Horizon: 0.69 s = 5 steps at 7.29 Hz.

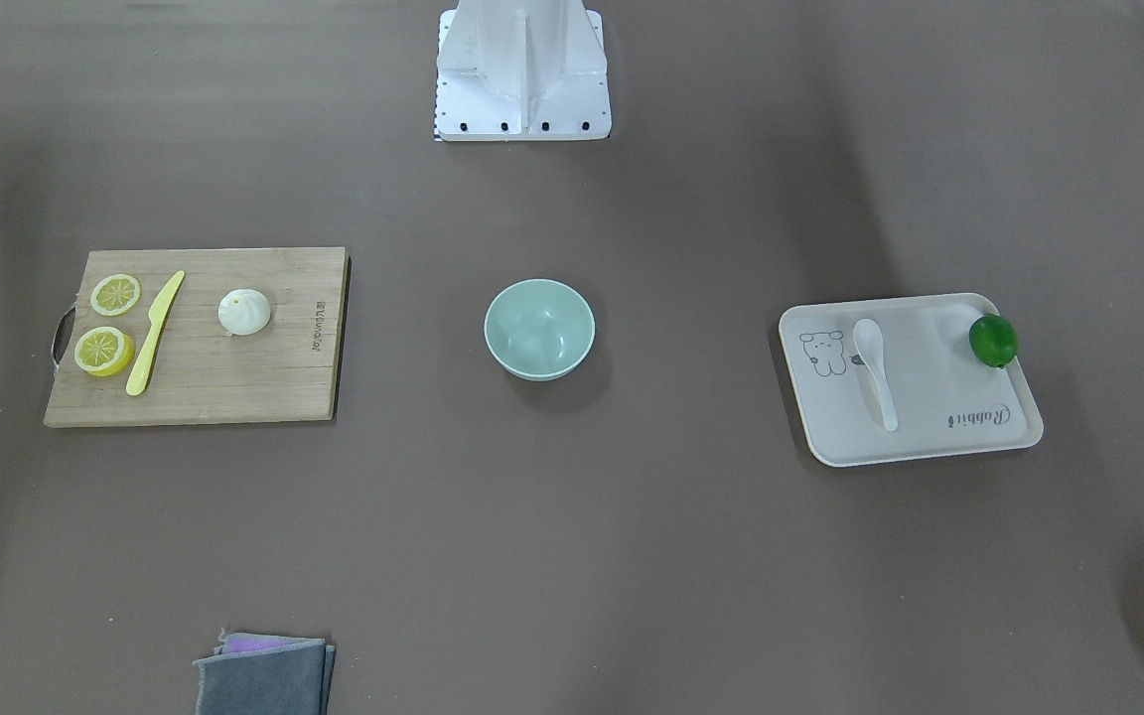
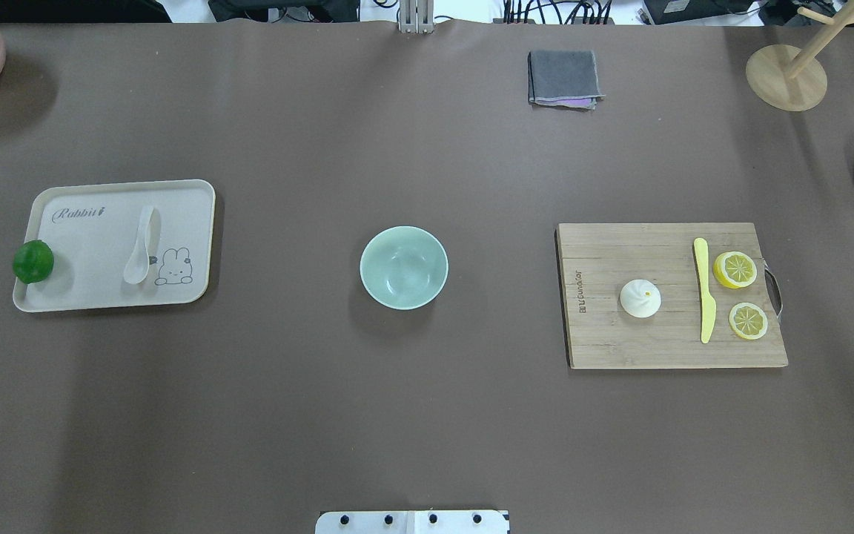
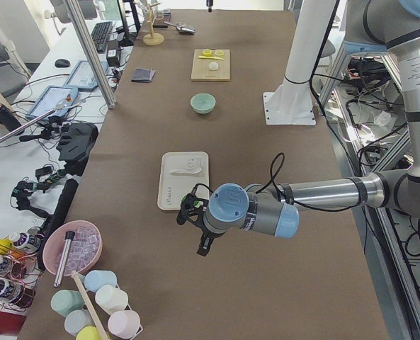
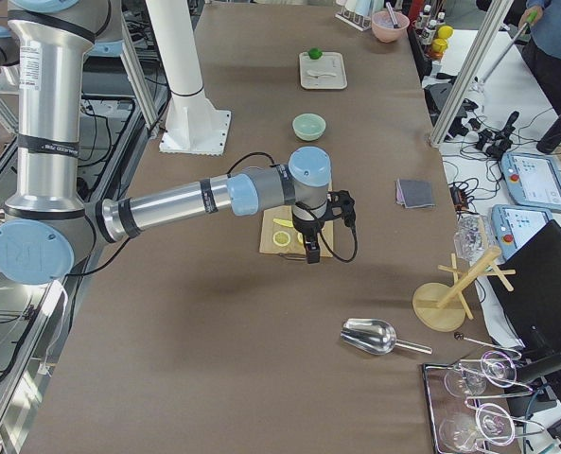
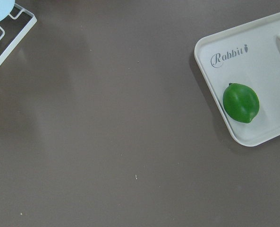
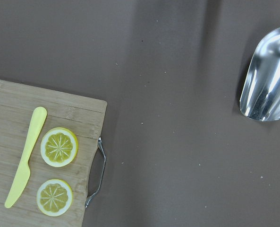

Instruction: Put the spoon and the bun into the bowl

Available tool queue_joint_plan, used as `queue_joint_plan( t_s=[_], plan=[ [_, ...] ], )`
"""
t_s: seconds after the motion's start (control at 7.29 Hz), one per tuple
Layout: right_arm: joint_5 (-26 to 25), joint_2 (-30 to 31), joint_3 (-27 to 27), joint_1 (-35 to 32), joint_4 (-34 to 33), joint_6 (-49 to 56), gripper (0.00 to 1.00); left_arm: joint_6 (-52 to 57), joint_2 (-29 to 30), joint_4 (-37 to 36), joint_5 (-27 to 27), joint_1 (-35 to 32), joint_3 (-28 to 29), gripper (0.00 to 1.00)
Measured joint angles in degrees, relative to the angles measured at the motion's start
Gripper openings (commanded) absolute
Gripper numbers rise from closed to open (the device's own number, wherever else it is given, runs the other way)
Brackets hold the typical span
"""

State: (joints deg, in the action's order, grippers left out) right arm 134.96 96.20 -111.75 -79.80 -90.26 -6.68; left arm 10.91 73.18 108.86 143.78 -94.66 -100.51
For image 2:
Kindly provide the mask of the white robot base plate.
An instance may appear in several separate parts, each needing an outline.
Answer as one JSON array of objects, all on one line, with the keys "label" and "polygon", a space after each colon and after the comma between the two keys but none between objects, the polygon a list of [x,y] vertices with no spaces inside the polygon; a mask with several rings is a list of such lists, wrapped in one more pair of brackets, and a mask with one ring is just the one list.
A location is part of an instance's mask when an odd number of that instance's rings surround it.
[{"label": "white robot base plate", "polygon": [[315,533],[509,533],[509,514],[500,510],[329,511]]}]

